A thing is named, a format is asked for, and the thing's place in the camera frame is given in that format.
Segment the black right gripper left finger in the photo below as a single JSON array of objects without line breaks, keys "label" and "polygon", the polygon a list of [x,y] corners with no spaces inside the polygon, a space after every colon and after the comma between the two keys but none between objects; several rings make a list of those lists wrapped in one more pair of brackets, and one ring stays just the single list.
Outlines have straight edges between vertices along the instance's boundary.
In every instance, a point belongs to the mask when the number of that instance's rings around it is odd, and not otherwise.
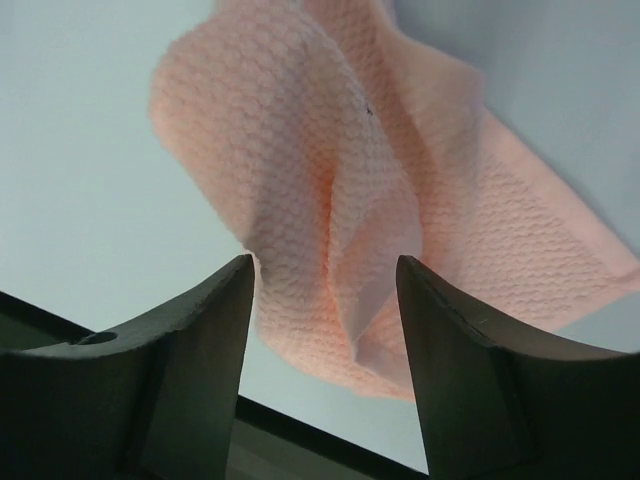
[{"label": "black right gripper left finger", "polygon": [[241,255],[92,332],[1,298],[5,479],[221,479],[254,294]]}]

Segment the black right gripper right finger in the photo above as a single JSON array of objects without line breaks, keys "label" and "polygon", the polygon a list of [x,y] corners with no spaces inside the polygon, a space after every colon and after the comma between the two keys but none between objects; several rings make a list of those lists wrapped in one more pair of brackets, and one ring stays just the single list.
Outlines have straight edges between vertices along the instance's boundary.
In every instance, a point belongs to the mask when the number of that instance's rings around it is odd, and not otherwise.
[{"label": "black right gripper right finger", "polygon": [[396,286],[434,479],[635,479],[639,357],[527,325],[402,256]]}]

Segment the pale pink towel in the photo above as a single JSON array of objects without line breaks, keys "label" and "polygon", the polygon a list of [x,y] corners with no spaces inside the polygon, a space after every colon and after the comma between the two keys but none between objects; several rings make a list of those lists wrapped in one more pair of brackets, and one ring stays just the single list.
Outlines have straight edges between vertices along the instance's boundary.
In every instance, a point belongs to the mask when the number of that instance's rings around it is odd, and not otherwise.
[{"label": "pale pink towel", "polygon": [[174,41],[150,116],[256,265],[256,327],[297,369],[413,399],[395,286],[418,258],[537,328],[639,289],[639,262],[389,1],[223,1]]}]

